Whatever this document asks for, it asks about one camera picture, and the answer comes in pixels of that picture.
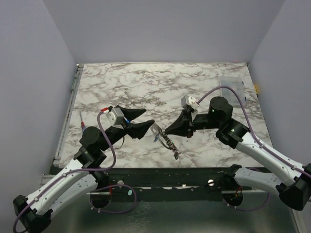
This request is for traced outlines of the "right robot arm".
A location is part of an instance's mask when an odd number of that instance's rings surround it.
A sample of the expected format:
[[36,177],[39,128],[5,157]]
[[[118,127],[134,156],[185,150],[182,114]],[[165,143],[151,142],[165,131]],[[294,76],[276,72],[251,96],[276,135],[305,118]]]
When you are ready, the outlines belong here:
[[178,119],[165,129],[165,134],[191,138],[197,130],[217,129],[216,137],[269,170],[260,173],[240,165],[232,165],[232,173],[224,176],[229,190],[248,186],[279,196],[288,207],[302,211],[311,197],[311,166],[280,153],[264,143],[251,129],[232,118],[233,107],[224,97],[213,97],[208,113],[199,114],[199,104],[190,96],[181,100],[183,110]]

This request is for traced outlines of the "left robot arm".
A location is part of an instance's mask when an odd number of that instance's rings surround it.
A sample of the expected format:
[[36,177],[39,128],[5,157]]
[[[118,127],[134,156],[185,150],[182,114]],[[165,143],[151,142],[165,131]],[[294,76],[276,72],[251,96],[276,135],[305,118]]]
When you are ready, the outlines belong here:
[[38,190],[14,199],[17,217],[13,232],[20,222],[24,232],[41,233],[66,204],[89,191],[105,190],[109,183],[106,171],[116,164],[113,145],[126,135],[142,139],[155,123],[154,120],[133,122],[145,112],[146,109],[126,109],[118,105],[102,109],[97,115],[98,126],[85,128],[81,147],[69,163]]

